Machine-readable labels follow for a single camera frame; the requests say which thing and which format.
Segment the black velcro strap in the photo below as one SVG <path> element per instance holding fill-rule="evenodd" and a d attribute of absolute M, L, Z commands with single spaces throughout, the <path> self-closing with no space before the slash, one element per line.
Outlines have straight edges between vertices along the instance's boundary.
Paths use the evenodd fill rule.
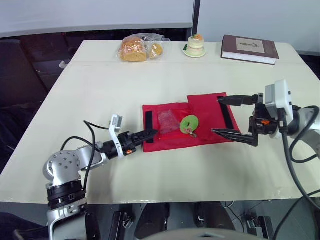
<path fill-rule="evenodd" d="M 221 111 L 222 111 L 225 127 L 227 129 L 235 129 L 234 128 L 234 124 L 232 123 L 232 119 L 231 119 L 230 112 L 228 110 L 227 105 L 222 104 L 220 102 L 219 102 L 219 104 L 220 104 L 220 108 L 221 108 Z"/>
<path fill-rule="evenodd" d="M 152 117 L 152 111 L 146 111 L 145 112 L 145 130 L 151 130 L 153 129 L 153 123 L 152 123 L 153 117 Z M 154 139 L 149 139 L 146 141 L 148 144 L 153 144 Z"/>

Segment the gray wall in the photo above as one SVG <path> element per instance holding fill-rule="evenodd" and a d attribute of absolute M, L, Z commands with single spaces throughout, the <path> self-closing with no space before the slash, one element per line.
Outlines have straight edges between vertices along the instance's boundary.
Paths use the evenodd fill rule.
<path fill-rule="evenodd" d="M 210 42 L 229 34 L 320 55 L 320 0 L 201 0 L 197 32 Z"/>
<path fill-rule="evenodd" d="M 191 28 L 194 0 L 0 0 L 0 38 L 71 31 Z"/>

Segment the robotic arm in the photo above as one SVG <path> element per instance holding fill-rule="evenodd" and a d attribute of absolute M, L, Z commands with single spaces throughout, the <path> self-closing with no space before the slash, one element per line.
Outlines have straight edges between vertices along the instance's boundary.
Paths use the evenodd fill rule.
<path fill-rule="evenodd" d="M 90 169 L 108 160 L 123 158 L 137 151 L 136 147 L 152 139 L 156 130 L 130 134 L 128 131 L 116 136 L 121 129 L 122 117 L 113 115 L 109 132 L 112 140 L 97 142 Z M 46 162 L 43 173 L 50 182 L 46 185 L 47 212 L 50 240 L 99 240 L 100 231 L 96 217 L 87 212 L 86 190 L 82 186 L 79 171 L 90 165 L 92 147 L 86 145 L 73 151 L 59 151 Z"/>
<path fill-rule="evenodd" d="M 279 80 L 275 84 L 266 86 L 265 95 L 265 104 L 263 93 L 252 96 L 226 96 L 218 100 L 222 104 L 231 106 L 255 104 L 253 116 L 249 119 L 249 132 L 251 134 L 242 134 L 233 129 L 212 129 L 212 131 L 226 139 L 257 147 L 259 134 L 270 135 L 271 138 L 279 138 L 281 136 L 278 109 L 284 109 L 288 130 L 287 135 L 297 141 L 304 141 L 320 158 L 319 108 L 316 106 L 307 108 L 292 106 L 291 92 L 288 89 L 286 80 Z M 291 149 L 296 145 L 296 142 L 291 145 Z"/>

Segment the book cover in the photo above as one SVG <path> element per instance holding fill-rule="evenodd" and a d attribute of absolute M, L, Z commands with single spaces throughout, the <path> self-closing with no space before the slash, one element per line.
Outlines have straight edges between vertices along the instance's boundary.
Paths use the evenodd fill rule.
<path fill-rule="evenodd" d="M 224 35 L 221 57 L 223 52 L 279 59 L 274 41 L 241 36 Z"/>

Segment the tabletop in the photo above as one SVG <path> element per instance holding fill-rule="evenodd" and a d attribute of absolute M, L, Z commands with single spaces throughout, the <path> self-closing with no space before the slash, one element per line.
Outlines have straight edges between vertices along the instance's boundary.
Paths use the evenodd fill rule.
<path fill-rule="evenodd" d="M 108 126 L 123 116 L 121 132 L 143 130 L 142 105 L 187 102 L 187 95 L 226 92 L 253 95 L 286 79 L 292 103 L 320 105 L 320 81 L 288 43 L 276 43 L 275 65 L 220 58 L 221 42 L 206 42 L 207 54 L 189 58 L 185 42 L 167 42 L 161 58 L 121 62 L 120 41 L 84 41 L 62 72 L 0 175 L 0 201 L 47 203 L 43 165 L 70 136 L 91 141 L 83 123 Z M 231 107 L 240 130 L 248 132 L 254 106 Z M 98 141 L 109 133 L 95 129 Z M 73 140 L 66 150 L 84 144 Z M 296 159 L 314 154 L 299 143 Z M 320 189 L 320 161 L 294 164 L 307 192 Z M 144 153 L 113 159 L 90 171 L 90 204 L 273 200 L 299 198 L 281 139 L 259 137 L 258 147 L 238 142 Z"/>

